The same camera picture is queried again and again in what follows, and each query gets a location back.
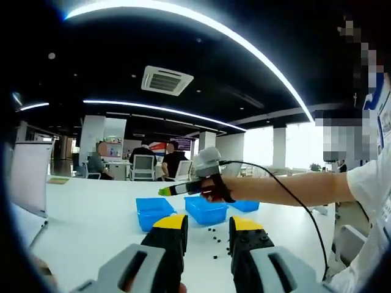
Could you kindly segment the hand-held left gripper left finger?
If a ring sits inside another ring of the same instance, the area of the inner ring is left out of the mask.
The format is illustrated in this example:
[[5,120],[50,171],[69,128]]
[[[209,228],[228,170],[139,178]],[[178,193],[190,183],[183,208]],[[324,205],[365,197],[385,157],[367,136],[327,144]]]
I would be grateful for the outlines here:
[[73,292],[180,292],[188,243],[188,216],[157,221],[140,244],[131,244]]

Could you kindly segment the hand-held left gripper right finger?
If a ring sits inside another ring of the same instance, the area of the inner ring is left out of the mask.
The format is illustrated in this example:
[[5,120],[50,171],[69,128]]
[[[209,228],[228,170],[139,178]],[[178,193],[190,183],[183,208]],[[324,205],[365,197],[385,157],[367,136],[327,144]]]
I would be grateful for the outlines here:
[[316,280],[310,265],[275,246],[263,226],[253,220],[230,217],[229,249],[236,292],[334,292]]

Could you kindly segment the person's right hand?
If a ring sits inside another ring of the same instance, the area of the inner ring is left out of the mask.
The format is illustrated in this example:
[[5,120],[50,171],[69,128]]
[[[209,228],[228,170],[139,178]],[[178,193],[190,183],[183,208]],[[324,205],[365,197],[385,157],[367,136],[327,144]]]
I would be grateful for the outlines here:
[[211,175],[201,181],[201,196],[210,203],[234,203],[231,190],[225,185],[221,175]]

